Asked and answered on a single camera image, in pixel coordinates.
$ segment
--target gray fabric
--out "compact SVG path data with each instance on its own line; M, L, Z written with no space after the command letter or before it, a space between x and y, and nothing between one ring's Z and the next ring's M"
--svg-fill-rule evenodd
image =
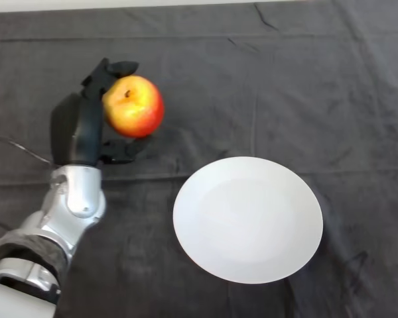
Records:
M56 279L59 284L62 285L68 269L68 261L64 251L59 245L44 237L24 235L18 231L7 232L0 238L0 258L9 257L9 253L20 248L29 249L33 254L40 257L47 265L54 269L52 274L55 275L56 273Z
M0 135L49 156L52 108L104 56L140 62L166 115L138 161L104 168L59 317L398 317L398 0L0 14ZM172 227L192 172L251 155L324 206L314 258L261 286L198 268ZM36 211L49 173L0 144L0 221Z

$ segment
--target robotic arm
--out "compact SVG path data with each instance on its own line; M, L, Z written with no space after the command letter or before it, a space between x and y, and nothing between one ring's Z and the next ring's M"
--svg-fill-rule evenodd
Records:
M52 112L53 171L40 211L0 238L0 318L53 317L71 259L85 230L105 213L101 160L128 163L146 140L102 145L103 94L138 64L102 60Z

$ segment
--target red apple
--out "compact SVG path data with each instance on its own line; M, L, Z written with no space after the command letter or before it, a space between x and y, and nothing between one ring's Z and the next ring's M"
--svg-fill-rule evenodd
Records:
M107 121L123 136L145 137L158 128L164 117L158 88L141 76L120 78L102 101Z

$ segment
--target silver robotic arm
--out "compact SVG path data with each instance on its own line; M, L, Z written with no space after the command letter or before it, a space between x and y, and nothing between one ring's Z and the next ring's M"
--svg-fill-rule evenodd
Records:
M82 235L105 213L99 160L124 164L144 140L101 143L102 95L118 78L131 75L135 62L102 60L52 112L50 135L57 166L40 211L0 238L0 318L51 318Z
M67 165L52 173L41 210L0 238L0 248L32 249L42 258L41 264L19 257L0 259L0 318L54 315L76 247L104 212L99 169Z

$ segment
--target white plate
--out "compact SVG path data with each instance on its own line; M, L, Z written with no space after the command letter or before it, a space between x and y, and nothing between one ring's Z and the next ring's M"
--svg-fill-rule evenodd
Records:
M232 282L287 277L316 252L323 231L317 198L289 169L236 157L191 176L174 204L174 228L187 255Z

